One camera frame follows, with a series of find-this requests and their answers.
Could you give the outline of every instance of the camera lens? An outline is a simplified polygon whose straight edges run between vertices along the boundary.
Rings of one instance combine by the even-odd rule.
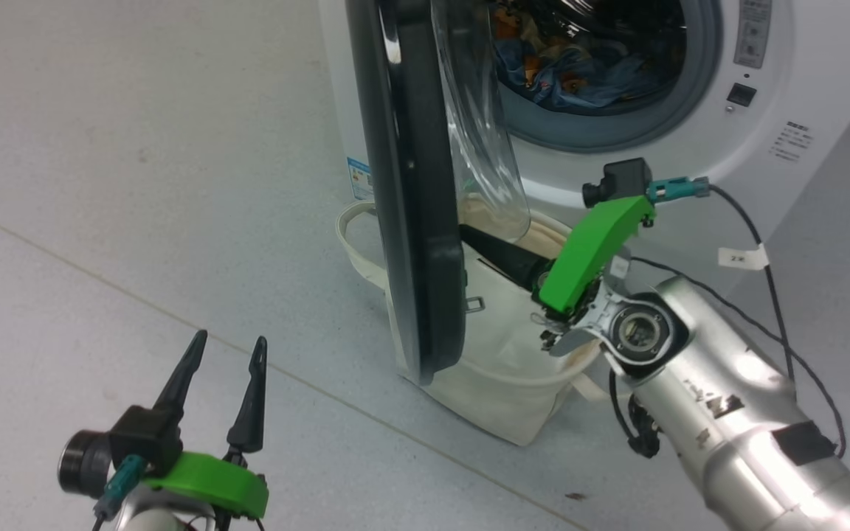
[[[81,430],[71,437],[58,461],[58,484],[70,494],[97,500],[111,470],[111,443],[101,431]]]

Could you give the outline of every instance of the laundry basket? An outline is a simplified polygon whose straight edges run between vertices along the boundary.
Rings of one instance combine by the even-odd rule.
[[[387,272],[361,256],[345,237],[352,219],[374,208],[373,201],[350,205],[337,219],[336,229],[354,268],[385,292],[395,360],[399,372],[405,376],[405,356],[395,323]],[[531,218],[529,232],[516,244],[539,255],[556,258],[570,229],[535,212]],[[536,438],[573,387],[587,399],[605,398],[604,391],[583,373],[598,355],[598,348],[594,342],[589,343],[561,358],[543,352],[540,333],[545,328],[540,319],[533,317],[542,310],[533,302],[530,293],[483,262],[474,249],[467,245],[463,249],[468,273],[466,296],[483,309],[466,314],[461,360],[453,367],[436,372],[432,383],[422,389],[470,423],[510,443],[524,446]]]

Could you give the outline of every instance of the warning label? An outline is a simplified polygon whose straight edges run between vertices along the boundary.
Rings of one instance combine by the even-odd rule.
[[[739,27],[736,28],[734,63],[750,68],[762,68],[772,17],[773,0],[739,0]]]
[[[354,198],[372,198],[372,175],[369,174],[369,166],[355,159],[347,157],[347,168],[350,168],[350,185],[353,188]]]
[[[809,128],[795,122],[786,122],[779,136],[770,146],[770,155],[789,162],[799,162],[802,155],[812,145],[812,134]]]

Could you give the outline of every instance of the green plastic part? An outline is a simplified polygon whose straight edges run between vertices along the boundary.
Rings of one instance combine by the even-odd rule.
[[[593,207],[570,233],[546,282],[540,302],[570,315],[583,293],[644,219],[654,220],[654,206],[644,195],[613,199]]]
[[[247,518],[263,518],[267,508],[267,486],[260,477],[209,454],[183,451],[166,477],[142,481]]]

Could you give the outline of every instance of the cable label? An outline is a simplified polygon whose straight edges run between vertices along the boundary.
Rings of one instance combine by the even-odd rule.
[[[737,251],[736,249],[719,248],[717,262],[723,268],[747,269],[759,271],[769,265],[770,259],[766,256],[766,248],[759,244],[752,251]]]

